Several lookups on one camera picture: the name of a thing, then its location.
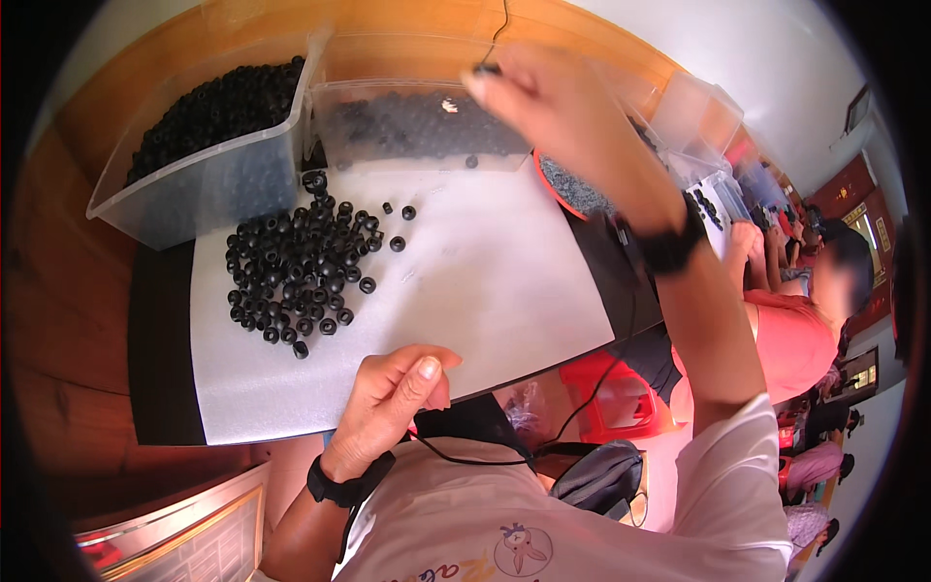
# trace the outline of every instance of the wooden floor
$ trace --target wooden floor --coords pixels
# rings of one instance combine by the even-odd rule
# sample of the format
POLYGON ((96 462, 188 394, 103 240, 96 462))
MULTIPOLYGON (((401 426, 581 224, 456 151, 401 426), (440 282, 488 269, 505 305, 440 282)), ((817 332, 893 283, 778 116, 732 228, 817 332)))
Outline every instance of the wooden floor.
MULTIPOLYGON (((679 67, 640 39, 559 0, 510 0, 503 42, 534 40, 617 65, 662 89, 679 67)), ((27 438, 72 519, 207 481, 250 462, 248 446, 137 444, 127 316, 135 241, 85 209, 142 100, 183 69, 276 34, 332 24, 488 40, 500 0, 207 0, 106 63, 57 112, 25 161, 4 249, 8 365, 27 438)))

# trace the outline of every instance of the gray granules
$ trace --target gray granules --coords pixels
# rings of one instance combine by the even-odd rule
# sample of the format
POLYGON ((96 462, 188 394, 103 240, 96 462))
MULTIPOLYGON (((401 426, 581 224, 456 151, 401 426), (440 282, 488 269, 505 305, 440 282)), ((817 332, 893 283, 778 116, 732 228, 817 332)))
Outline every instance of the gray granules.
POLYGON ((551 158, 540 154, 540 169, 546 181, 553 187, 566 203, 584 216, 591 216, 601 210, 608 216, 614 216, 617 209, 595 189, 563 169, 551 158))

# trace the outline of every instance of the white foam sheet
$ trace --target white foam sheet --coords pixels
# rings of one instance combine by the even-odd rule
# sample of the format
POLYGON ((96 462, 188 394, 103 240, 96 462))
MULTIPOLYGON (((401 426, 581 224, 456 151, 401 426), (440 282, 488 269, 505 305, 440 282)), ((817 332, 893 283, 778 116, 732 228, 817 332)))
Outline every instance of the white foam sheet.
MULTIPOLYGON (((373 211, 385 245, 359 262, 378 283, 344 290, 356 318, 301 338, 310 356, 269 345, 229 318, 226 237, 200 237, 191 276, 191 358, 208 444, 335 428, 369 354, 445 345, 454 399, 520 378, 614 339, 585 259, 559 207, 525 163, 517 172, 332 172, 330 193, 373 211), (390 202, 395 211, 382 212, 390 202), (401 219, 407 204, 417 208, 401 219), (407 249, 388 248, 401 235, 407 249)), ((309 197, 299 198, 308 205, 309 197)))

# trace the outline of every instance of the white t-shirt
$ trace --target white t-shirt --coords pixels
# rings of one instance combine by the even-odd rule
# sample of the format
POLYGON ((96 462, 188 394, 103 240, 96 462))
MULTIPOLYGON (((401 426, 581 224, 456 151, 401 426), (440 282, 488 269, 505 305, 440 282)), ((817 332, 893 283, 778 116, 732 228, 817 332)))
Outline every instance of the white t-shirt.
MULTIPOLYGON (((507 447, 430 441, 449 456, 517 460, 507 447)), ((360 510, 334 580, 782 580, 792 544, 777 491, 765 394, 677 459, 672 531, 659 534, 548 497, 526 466, 444 461, 417 441, 360 510)), ((256 573, 253 581, 268 578, 256 573)))

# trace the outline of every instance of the fingernail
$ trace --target fingernail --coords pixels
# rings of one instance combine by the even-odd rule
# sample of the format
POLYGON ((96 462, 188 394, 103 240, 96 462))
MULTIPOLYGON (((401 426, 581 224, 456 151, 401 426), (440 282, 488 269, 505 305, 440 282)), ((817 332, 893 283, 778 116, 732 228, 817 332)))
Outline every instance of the fingernail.
POLYGON ((434 376, 439 372, 439 360, 433 356, 426 356, 420 360, 420 364, 417 366, 417 373, 421 375, 425 380, 433 380, 434 376))
POLYGON ((483 104, 485 102, 484 79, 479 78, 469 71, 462 71, 459 74, 459 78, 462 80, 465 88, 468 89, 468 92, 472 95, 472 99, 478 102, 479 105, 483 104))

